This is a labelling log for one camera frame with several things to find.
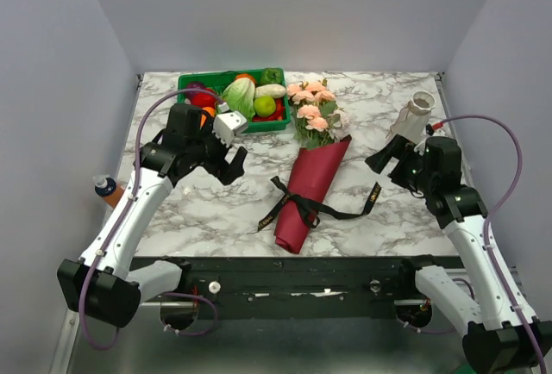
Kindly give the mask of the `black ribbon with gold text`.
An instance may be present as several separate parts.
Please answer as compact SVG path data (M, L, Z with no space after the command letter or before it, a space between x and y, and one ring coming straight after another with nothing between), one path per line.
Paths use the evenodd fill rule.
M263 230L269 224L271 224L278 217L281 210L289 202L295 204L299 214L299 218L301 219L302 223L309 229L314 229L318 226L318 224L320 223L320 213L329 215L337 220L352 220L365 215L369 215L382 190L382 187L378 183L375 183L365 202L363 210L359 214L353 214L335 210L329 205L290 192L288 188L280 181L278 176L272 177L271 182L277 189L281 190L284 195L269 211L269 213L258 222L258 231Z

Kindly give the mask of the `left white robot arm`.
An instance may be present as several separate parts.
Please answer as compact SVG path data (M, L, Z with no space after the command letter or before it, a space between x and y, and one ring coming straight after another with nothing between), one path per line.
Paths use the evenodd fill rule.
M239 147L230 161L226 155L232 140L247 127L247 119L237 111L210 116L190 104L170 108L166 126L138 146L127 188L97 238L78 260L65 259L57 270L70 310L123 328L146 300L165 293L180 301L190 294L184 265L161 260L131 271L135 250L180 179L198 167L223 185L243 175L246 149Z

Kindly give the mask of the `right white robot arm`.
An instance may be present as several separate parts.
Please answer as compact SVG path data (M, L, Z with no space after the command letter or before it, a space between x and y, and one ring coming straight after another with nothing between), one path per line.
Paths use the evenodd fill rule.
M479 192L461 181L461 148L456 140L433 136L415 145L395 136L367 157L380 173L391 159L391 181L419 194L426 208L458 252L472 295L464 292L438 265L411 265L397 276L406 297L427 296L461 336L467 362L476 373L506 373L546 368L551 323L527 303L485 223L489 214Z

